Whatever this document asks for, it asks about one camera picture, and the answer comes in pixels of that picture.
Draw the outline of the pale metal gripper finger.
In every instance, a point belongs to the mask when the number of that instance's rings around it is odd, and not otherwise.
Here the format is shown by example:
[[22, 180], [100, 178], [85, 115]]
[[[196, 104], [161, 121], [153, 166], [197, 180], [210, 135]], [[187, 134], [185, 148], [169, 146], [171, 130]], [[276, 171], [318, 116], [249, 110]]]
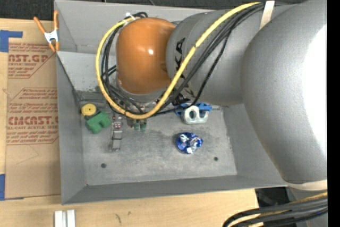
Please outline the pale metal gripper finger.
[[122, 137], [123, 137], [122, 123], [117, 122], [116, 123], [116, 149], [120, 149]]
[[114, 127], [114, 122], [111, 123], [111, 129], [110, 129], [110, 142], [108, 145], [108, 148], [110, 151], [114, 151], [117, 149], [116, 144], [117, 141], [115, 140], [115, 127]]

